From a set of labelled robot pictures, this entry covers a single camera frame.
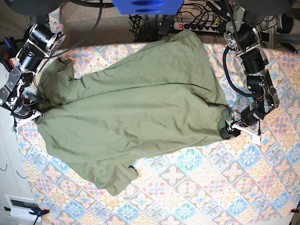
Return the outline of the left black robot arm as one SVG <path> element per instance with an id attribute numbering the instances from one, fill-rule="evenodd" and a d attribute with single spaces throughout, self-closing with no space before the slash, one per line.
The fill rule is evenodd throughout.
<path id="1" fill-rule="evenodd" d="M 265 17 L 247 11 L 237 3 L 231 5 L 229 1 L 225 1 L 225 5 L 230 17 L 224 33 L 227 42 L 223 53 L 225 76 L 235 92 L 253 99 L 253 102 L 244 110 L 236 111 L 226 120 L 220 136 L 228 140 L 239 136 L 247 127 L 259 125 L 266 115 L 278 108 L 279 99 L 269 71 L 265 68 L 269 62 L 262 49 L 262 37 L 257 27 Z M 235 52 L 235 57 L 242 66 L 246 76 L 247 93 L 237 88 L 230 79 L 226 63 L 229 51 Z"/>

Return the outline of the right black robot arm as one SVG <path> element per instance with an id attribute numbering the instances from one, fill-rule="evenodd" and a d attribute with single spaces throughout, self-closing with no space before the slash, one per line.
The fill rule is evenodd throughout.
<path id="1" fill-rule="evenodd" d="M 65 0 L 7 0 L 8 7 L 16 13 L 30 17 L 33 25 L 23 37 L 23 46 L 16 54 L 18 65 L 8 76 L 0 90 L 0 106 L 19 119 L 39 116 L 37 102 L 25 98 L 24 89 L 33 82 L 42 60 L 49 59 L 65 39 L 62 31 L 52 31 L 49 14 L 67 3 Z"/>

